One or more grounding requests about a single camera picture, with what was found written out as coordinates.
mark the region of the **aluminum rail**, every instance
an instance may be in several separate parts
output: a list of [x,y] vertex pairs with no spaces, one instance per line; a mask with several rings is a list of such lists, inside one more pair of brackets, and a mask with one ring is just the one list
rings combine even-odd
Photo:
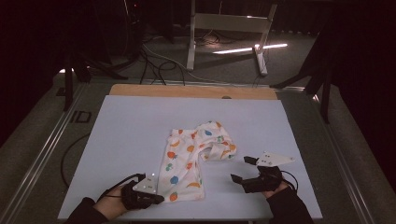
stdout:
[[[314,108],[316,108],[317,115],[322,119],[318,109],[318,97],[315,95],[313,97],[312,103],[315,104]],[[321,122],[328,138],[331,140],[332,144],[332,155],[334,156],[335,165],[340,172],[340,176],[343,178],[344,183],[346,185],[346,190],[348,191],[349,197],[355,206],[356,212],[358,214],[359,219],[361,220],[362,224],[375,224],[375,220],[373,218],[372,213],[370,212],[369,207],[367,206],[366,201],[364,200],[363,195],[361,194],[361,189],[359,188],[358,183],[356,182],[355,178],[353,177],[352,172],[350,171],[347,161],[344,157],[344,154],[341,148],[338,146],[335,137],[332,133],[332,128],[330,124],[326,124],[325,122]]]
[[50,159],[50,155],[52,154],[53,150],[56,148],[59,139],[61,138],[64,132],[64,129],[66,128],[69,120],[73,115],[73,111],[77,106],[78,99],[80,98],[81,94],[85,91],[87,85],[88,85],[87,83],[82,83],[78,85],[74,94],[75,101],[73,102],[73,104],[71,104],[68,111],[62,113],[54,129],[49,135],[49,138],[47,139],[46,143],[41,148],[40,152],[38,153],[37,157],[35,158],[35,161],[32,163],[29,170],[26,172],[20,185],[15,191],[12,199],[10,200],[6,209],[3,211],[3,213],[0,216],[1,224],[14,223],[18,213],[21,211],[24,203],[26,202],[33,187],[35,186],[35,182],[40,177],[44,167],[47,164],[47,161]]

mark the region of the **white cloth with fruit print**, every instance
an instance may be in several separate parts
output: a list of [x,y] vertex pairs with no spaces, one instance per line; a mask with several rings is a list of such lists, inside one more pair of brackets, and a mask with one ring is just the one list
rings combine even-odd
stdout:
[[195,130],[172,130],[160,170],[158,194],[165,202],[203,199],[199,155],[204,161],[223,161],[232,159],[235,153],[236,146],[217,121],[201,124]]

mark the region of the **hand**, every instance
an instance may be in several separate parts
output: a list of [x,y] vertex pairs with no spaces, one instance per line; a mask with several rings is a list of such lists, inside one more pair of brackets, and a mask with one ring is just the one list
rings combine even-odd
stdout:
[[115,197],[103,197],[93,208],[102,213],[108,220],[112,220],[120,215],[126,213],[128,210],[121,200],[121,189],[123,186],[118,186],[111,190],[107,195]]
[[264,192],[262,192],[262,194],[267,199],[267,198],[270,198],[271,196],[273,196],[274,194],[277,194],[282,189],[286,189],[288,187],[289,187],[289,185],[287,183],[285,183],[284,181],[282,181],[282,182],[280,182],[280,185],[279,185],[279,187],[277,187],[276,190],[274,190],[274,191],[264,191]]

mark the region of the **white table surface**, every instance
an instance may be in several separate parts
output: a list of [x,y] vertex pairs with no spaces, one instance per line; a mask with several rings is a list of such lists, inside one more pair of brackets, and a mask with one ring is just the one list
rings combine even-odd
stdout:
[[[298,195],[312,218],[322,214],[294,140],[283,105],[278,100],[234,100],[176,97],[107,96],[78,164],[58,216],[67,219],[83,197],[96,200],[123,178],[158,174],[172,129],[194,129],[219,121],[237,146],[231,161],[202,161],[205,188],[201,201],[161,203],[133,211],[119,220],[258,220],[272,217],[260,193],[246,194],[230,174],[257,177],[243,157],[264,151],[291,156],[279,166],[299,182]],[[294,180],[284,175],[291,183]]]

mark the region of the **person's right hand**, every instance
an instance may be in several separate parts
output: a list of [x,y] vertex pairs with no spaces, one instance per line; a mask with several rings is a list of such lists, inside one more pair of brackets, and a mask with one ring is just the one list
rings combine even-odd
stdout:
[[111,190],[108,195],[114,197],[103,197],[93,208],[102,213],[108,220],[112,220],[126,213],[128,210],[123,205],[120,197],[122,188],[123,186],[118,186]]

